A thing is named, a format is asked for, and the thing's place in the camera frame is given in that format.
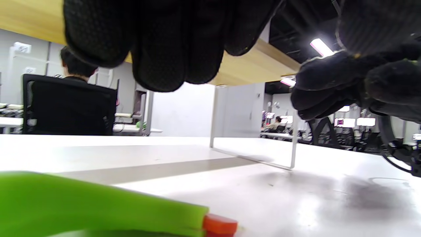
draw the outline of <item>fluorescent light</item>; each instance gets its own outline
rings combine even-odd
[[[315,39],[310,45],[317,51],[322,57],[333,55],[333,51],[321,40]]]
[[[349,111],[349,106],[344,106],[340,110],[338,110],[338,112],[348,112],[348,111]]]
[[[287,86],[290,86],[290,87],[295,86],[295,83],[296,83],[295,81],[293,81],[289,78],[284,78],[284,79],[281,80],[281,82],[284,83]]]
[[[293,122],[292,115],[283,115],[281,116],[281,123],[282,124],[291,124]]]
[[[335,127],[354,127],[355,119],[354,118],[336,118]]]
[[[373,127],[376,124],[375,118],[358,118],[357,125],[358,126],[368,126]]]

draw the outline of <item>ceiling light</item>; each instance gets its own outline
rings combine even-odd
[[[348,112],[348,111],[349,111],[349,106],[344,106],[340,110],[338,110],[338,112]]]
[[[281,82],[284,83],[287,86],[290,86],[290,87],[295,86],[295,83],[296,83],[295,81],[293,81],[289,78],[284,78],[284,79],[281,80]]]
[[[317,51],[322,57],[333,55],[333,51],[321,40],[315,39],[310,45]]]

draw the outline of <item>sign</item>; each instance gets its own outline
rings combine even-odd
[[[37,69],[35,67],[26,67],[24,73],[25,74],[34,74],[36,73]]]
[[[14,45],[15,51],[19,51],[21,53],[30,54],[32,45],[27,43],[15,42]]]

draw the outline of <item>finger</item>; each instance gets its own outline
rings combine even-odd
[[[303,120],[315,119],[317,116],[323,114],[330,107],[334,106],[337,103],[335,95],[330,96],[321,103],[311,108],[305,110],[299,110],[298,116]]]
[[[420,106],[394,105],[377,101],[370,106],[370,110],[384,115],[399,117],[407,121],[421,121]]]
[[[216,76],[222,61],[228,8],[226,0],[195,0],[193,6],[186,81],[203,84]]]
[[[338,42],[353,55],[369,55],[421,32],[419,0],[345,0]]]
[[[67,45],[77,57],[100,67],[123,63],[133,44],[127,1],[64,0]]]
[[[291,103],[294,109],[305,110],[321,103],[334,92],[333,88],[322,91],[302,91],[294,87],[291,93]]]
[[[328,108],[325,112],[321,113],[320,115],[316,116],[316,119],[322,119],[324,117],[327,117],[334,112],[337,112],[344,106],[352,105],[354,102],[352,100],[341,100],[336,102],[332,107]]]
[[[396,105],[421,105],[421,67],[401,60],[371,70],[365,80],[367,93],[378,101]]]
[[[146,89],[172,92],[184,83],[187,26],[183,0],[141,1],[141,29],[132,49],[133,76]]]
[[[234,2],[233,22],[225,50],[234,56],[247,53],[284,0],[227,0]]]

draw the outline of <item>metal frame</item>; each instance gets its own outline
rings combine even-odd
[[[271,162],[259,161],[259,160],[250,158],[248,156],[242,156],[242,155],[236,154],[234,152],[225,151],[225,150],[221,150],[221,149],[218,149],[218,148],[214,147],[214,140],[215,140],[215,134],[216,134],[216,119],[217,119],[217,116],[218,116],[216,114],[216,110],[219,106],[219,104],[218,104],[218,95],[219,95],[218,90],[221,87],[225,87],[225,86],[216,86],[215,87],[215,95],[214,95],[214,99],[213,99],[213,112],[212,112],[212,126],[211,126],[211,129],[210,129],[209,147],[211,149],[213,149],[214,151],[224,153],[224,154],[227,154],[227,155],[230,155],[230,156],[236,156],[236,157],[239,157],[239,158],[247,159],[247,160],[250,160],[250,161],[253,161],[253,162],[273,166],[273,167],[284,169],[284,170],[292,170],[295,167],[296,150],[297,150],[297,142],[298,142],[298,122],[297,122],[298,121],[298,114],[297,114],[296,111],[294,111],[294,113],[293,113],[293,138],[292,138],[292,152],[291,152],[290,166],[284,166],[284,165],[274,164],[274,163],[271,163]]]

